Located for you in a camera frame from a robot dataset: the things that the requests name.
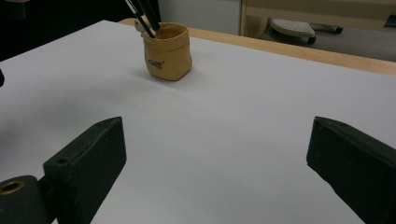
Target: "screw hole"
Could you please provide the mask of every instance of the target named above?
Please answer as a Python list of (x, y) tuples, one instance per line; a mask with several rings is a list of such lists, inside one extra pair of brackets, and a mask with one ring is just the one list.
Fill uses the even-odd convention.
[(57, 162), (58, 162), (58, 165), (64, 165), (65, 163), (67, 163), (69, 160), (67, 159), (67, 158), (61, 158), (61, 159), (59, 159)]

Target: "logo on cup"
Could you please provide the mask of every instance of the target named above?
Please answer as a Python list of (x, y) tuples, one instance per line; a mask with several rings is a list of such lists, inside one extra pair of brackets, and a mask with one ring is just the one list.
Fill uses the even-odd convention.
[(165, 63), (165, 62), (154, 62), (151, 59), (149, 59), (148, 62), (149, 62), (149, 64), (151, 64), (152, 66), (154, 66), (160, 70), (163, 69), (163, 64)]

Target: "wooden table edge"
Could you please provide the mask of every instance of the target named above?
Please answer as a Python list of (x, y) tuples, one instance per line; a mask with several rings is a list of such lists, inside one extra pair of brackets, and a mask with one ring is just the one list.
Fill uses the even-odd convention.
[[(120, 23), (126, 25), (134, 25), (134, 18), (122, 20), (120, 21)], [(267, 40), (249, 38), (240, 35), (229, 35), (190, 27), (189, 33), (192, 37), (197, 37), (205, 40), (236, 45), (249, 49), (263, 50), (275, 54), (305, 59), (318, 63), (327, 63), (346, 68), (353, 68), (362, 71), (396, 76), (396, 63), (393, 62), (364, 58), (360, 56), (348, 55), (337, 52), (330, 52), (321, 49), (309, 49)]]

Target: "tan cup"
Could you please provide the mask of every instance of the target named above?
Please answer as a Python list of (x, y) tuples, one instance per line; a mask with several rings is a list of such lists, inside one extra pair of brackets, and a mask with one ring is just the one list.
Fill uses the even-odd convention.
[(189, 30), (186, 26), (162, 22), (155, 38), (143, 36), (148, 71), (155, 77), (177, 81), (192, 67)]

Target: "table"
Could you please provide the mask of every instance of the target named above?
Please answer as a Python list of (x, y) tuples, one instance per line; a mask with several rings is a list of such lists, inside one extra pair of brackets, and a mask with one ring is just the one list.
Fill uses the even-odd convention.
[(134, 27), (101, 21), (1, 62), (0, 179), (41, 177), (122, 116), (128, 161), (92, 223), (362, 223), (306, 165), (312, 122), (395, 147), (394, 76), (197, 37), (191, 55), (180, 81), (156, 79)]

